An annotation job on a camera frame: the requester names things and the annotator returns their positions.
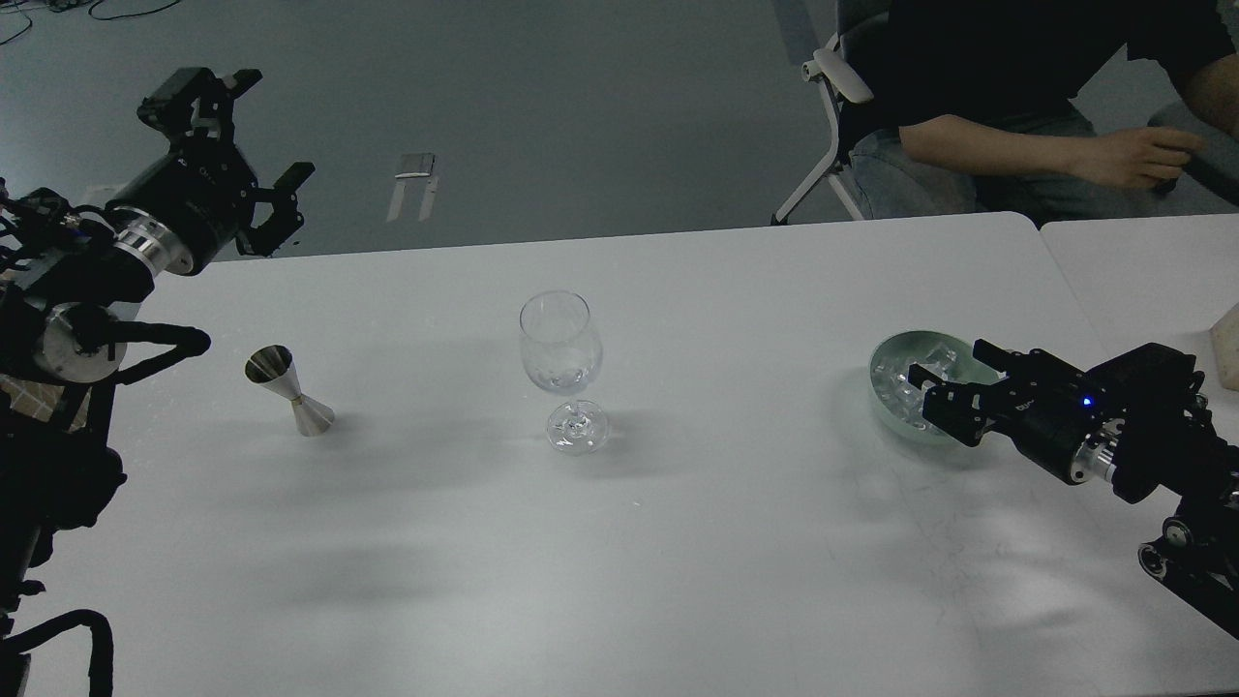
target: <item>floor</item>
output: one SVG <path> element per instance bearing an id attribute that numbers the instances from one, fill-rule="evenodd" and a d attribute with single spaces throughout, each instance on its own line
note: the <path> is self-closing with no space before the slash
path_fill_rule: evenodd
<path id="1" fill-rule="evenodd" d="M 264 184 L 295 160 L 317 166 L 281 255 L 763 225 L 825 149 L 799 63 L 830 36 L 829 6 L 185 0 L 115 22 L 32 10 L 32 30 L 0 47 L 0 176 L 12 193 L 105 201 L 166 150 L 134 116 L 144 97 L 182 66 L 256 67 L 238 145 Z M 0 36 L 22 26 L 0 14 Z M 1175 98 L 1144 63 L 1113 61 L 1078 99 L 1100 129 Z M 434 191 L 408 178 L 398 194 L 401 156 L 422 152 Z M 1177 196 L 1176 212 L 1234 209 L 1191 183 Z M 825 186 L 792 215 L 845 218 Z"/>

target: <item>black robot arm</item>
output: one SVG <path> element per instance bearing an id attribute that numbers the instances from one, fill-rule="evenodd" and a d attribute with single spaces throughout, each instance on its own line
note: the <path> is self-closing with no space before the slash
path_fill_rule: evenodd
<path id="1" fill-rule="evenodd" d="M 1140 547 L 1140 566 L 1239 639 L 1239 448 L 1213 428 L 1196 358 L 1146 343 L 1080 371 L 984 339 L 973 357 L 1002 380 L 963 385 L 911 369 L 912 385 L 930 385 L 926 421 L 969 447 L 1001 433 L 1063 483 L 1099 477 L 1129 504 L 1158 487 L 1178 494 L 1162 536 Z"/>
<path id="2" fill-rule="evenodd" d="M 52 536 L 93 526 L 126 479 L 107 446 L 116 386 L 211 344 L 193 327 L 131 321 L 125 303 L 145 300 L 164 270 L 201 272 L 229 241 L 243 254 L 270 255 L 304 223 L 296 189 L 313 165 L 295 162 L 263 188 L 233 142 L 233 103 L 259 79 L 254 69 L 172 74 L 138 110 L 167 137 L 167 155 L 103 209 L 74 207 L 48 188 L 12 199 L 0 180 L 0 236 L 20 244 L 0 246 L 0 374 L 62 387 L 47 422 L 19 413 L 0 394 L 0 697 L 21 695 L 30 649 L 79 625 L 95 638 L 90 695 L 110 693 L 102 615 L 71 613 L 10 636 L 11 614 L 43 589 L 25 576 L 48 561 Z M 258 203 L 271 214 L 255 228 Z M 121 370 L 131 342 L 170 348 Z M 85 425 L 72 431 L 87 399 Z"/>

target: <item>chair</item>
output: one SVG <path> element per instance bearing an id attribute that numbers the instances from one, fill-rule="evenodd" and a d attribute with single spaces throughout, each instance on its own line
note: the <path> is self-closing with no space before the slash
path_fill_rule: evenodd
<path id="1" fill-rule="evenodd" d="M 771 224 L 787 224 L 787 217 L 823 178 L 852 219 L 865 219 L 843 177 L 849 165 L 847 152 L 872 130 L 865 124 L 873 111 L 873 92 L 861 76 L 869 74 L 882 54 L 880 45 L 890 9 L 891 0 L 838 0 L 835 4 L 838 31 L 803 66 L 804 80 L 818 84 L 825 105 L 830 144 L 826 155 L 774 212 Z"/>
<path id="2" fill-rule="evenodd" d="M 1154 114 L 1149 125 L 1177 128 L 1204 137 L 1204 150 L 1193 155 L 1183 171 L 1214 194 L 1239 206 L 1239 142 L 1196 118 L 1182 102 Z"/>

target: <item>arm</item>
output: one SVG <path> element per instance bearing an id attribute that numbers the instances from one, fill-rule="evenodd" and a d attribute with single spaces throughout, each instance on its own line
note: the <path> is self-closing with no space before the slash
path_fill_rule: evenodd
<path id="1" fill-rule="evenodd" d="M 955 115 L 900 128 L 909 157 L 978 176 L 1061 173 L 1113 188 L 1152 188 L 1183 173 L 1203 140 L 1170 128 L 1097 136 L 1007 132 Z"/>
<path id="2" fill-rule="evenodd" d="M 1229 54 L 1172 78 L 1187 108 L 1202 121 L 1239 140 L 1239 54 Z"/>

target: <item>jigger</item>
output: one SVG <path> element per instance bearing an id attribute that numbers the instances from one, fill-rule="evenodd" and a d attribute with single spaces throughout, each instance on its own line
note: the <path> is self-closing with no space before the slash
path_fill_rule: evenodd
<path id="1" fill-rule="evenodd" d="M 284 345 L 259 348 L 245 363 L 245 378 L 292 404 L 292 417 L 301 436 L 318 436 L 336 421 L 331 407 L 306 397 L 292 366 L 292 352 Z"/>

